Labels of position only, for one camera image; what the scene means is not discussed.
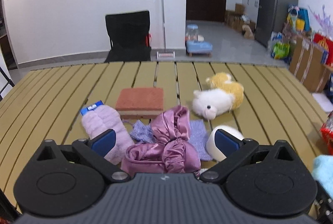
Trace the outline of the white mop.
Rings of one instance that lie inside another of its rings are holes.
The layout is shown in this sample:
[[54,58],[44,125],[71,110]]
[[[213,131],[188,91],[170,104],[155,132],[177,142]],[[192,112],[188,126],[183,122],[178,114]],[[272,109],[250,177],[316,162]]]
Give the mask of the white mop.
[[162,26],[163,26],[163,50],[156,53],[156,58],[158,61],[171,60],[175,58],[175,51],[168,50],[166,47],[166,29],[165,29],[165,6],[164,0],[161,0],[162,5]]

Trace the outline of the cardboard box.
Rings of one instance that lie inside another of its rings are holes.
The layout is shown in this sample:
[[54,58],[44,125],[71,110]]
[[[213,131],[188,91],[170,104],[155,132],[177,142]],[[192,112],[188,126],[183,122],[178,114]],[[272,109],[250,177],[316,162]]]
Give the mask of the cardboard box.
[[323,63],[327,57],[327,51],[320,45],[297,37],[289,71],[310,93],[321,93],[330,77]]

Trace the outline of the purple knit cloth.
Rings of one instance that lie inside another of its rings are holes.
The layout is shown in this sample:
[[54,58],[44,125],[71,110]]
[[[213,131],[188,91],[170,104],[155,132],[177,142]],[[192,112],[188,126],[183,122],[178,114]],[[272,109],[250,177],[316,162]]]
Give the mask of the purple knit cloth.
[[[189,143],[194,146],[201,161],[212,161],[212,157],[205,148],[208,141],[208,134],[203,120],[191,120],[190,130]],[[144,125],[140,120],[133,124],[130,136],[141,143],[155,143],[151,125]]]

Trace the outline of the blue small box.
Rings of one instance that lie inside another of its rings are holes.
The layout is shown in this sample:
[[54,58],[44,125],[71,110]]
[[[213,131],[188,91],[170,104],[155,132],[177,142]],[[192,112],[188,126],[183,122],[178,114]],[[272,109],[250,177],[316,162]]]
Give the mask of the blue small box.
[[89,105],[87,107],[83,107],[82,109],[80,109],[80,113],[81,113],[82,116],[84,116],[85,114],[87,114],[87,112],[93,111],[97,107],[99,107],[99,106],[101,106],[103,104],[104,104],[103,101],[101,101],[101,100],[97,101],[97,102],[95,102],[95,103],[93,103],[93,104],[91,104],[91,105]]

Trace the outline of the red snack bag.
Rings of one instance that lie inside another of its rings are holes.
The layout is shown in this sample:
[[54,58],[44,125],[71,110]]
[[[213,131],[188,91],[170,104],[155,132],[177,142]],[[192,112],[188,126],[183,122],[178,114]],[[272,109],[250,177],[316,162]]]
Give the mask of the red snack bag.
[[333,155],[333,112],[331,112],[327,121],[321,126],[320,133],[322,134],[322,138],[327,145],[328,153]]

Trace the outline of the green snack bag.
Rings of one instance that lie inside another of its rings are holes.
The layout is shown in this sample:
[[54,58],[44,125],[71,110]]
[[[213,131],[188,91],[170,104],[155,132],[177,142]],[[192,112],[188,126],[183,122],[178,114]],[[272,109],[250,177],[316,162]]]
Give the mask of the green snack bag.
[[276,42],[273,46],[271,57],[275,60],[283,60],[288,57],[290,51],[290,44],[283,42]]

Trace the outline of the lilac fluffy towel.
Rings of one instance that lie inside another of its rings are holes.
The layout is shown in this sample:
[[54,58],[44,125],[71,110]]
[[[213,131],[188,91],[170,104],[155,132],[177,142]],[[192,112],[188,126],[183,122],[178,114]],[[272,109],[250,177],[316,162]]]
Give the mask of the lilac fluffy towel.
[[90,139],[96,138],[109,129],[115,131],[115,146],[105,155],[105,159],[113,165],[121,163],[127,148],[134,145],[118,111],[108,105],[102,104],[87,111],[82,115],[81,123]]

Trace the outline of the blue pet feeder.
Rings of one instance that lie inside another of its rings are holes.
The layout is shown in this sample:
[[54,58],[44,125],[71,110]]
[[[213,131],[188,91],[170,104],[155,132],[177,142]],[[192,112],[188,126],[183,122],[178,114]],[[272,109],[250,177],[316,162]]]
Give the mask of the blue pet feeder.
[[185,34],[185,46],[186,53],[189,56],[211,56],[213,51],[212,44],[205,41],[204,37],[199,34],[199,27],[196,24],[187,25]]

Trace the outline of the orange scrub sponge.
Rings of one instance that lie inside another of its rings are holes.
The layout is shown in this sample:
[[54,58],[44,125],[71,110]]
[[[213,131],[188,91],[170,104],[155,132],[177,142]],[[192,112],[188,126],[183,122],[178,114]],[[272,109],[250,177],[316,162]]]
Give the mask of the orange scrub sponge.
[[154,119],[164,111],[164,91],[153,87],[123,89],[115,110],[123,119]]

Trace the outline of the white round sponge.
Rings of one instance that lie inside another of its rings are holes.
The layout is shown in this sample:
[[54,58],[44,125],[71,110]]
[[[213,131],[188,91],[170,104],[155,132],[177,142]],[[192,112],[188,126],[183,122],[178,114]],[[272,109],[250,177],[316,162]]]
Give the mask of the white round sponge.
[[206,143],[206,150],[211,155],[211,157],[216,160],[217,162],[221,162],[227,157],[219,151],[219,149],[215,145],[215,132],[217,129],[233,129],[231,126],[227,125],[219,125],[213,129],[211,132],[211,135],[208,138],[208,141]]

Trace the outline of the black folding chair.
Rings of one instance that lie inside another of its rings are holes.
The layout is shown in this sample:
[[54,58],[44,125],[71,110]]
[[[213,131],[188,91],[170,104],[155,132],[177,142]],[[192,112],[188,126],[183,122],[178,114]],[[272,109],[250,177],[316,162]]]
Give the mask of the black folding chair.
[[150,12],[137,11],[105,16],[111,49],[105,63],[150,61]]

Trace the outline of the light blue plush toy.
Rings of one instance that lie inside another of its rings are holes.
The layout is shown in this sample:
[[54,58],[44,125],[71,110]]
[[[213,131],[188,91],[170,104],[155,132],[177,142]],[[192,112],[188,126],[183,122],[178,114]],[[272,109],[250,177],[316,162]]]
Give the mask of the light blue plush toy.
[[317,180],[327,194],[333,196],[333,156],[320,155],[313,161],[312,176]]

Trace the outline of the white and yellow plush dog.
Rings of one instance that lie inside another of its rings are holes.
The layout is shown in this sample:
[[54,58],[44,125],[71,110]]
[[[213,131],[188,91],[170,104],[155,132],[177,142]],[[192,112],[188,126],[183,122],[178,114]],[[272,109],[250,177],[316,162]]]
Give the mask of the white and yellow plush dog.
[[231,112],[240,107],[244,99],[244,87],[233,81],[230,74],[216,73],[207,78],[208,90],[195,90],[192,110],[206,120],[214,120],[217,116]]

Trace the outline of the pink satin cloth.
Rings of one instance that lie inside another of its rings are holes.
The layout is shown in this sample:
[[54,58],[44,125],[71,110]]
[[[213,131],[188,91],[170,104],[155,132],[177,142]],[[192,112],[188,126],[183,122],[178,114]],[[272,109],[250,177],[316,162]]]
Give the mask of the pink satin cloth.
[[189,143],[190,114],[178,105],[150,123],[155,143],[137,143],[127,148],[121,169],[130,176],[136,173],[193,173],[199,175],[200,157]]

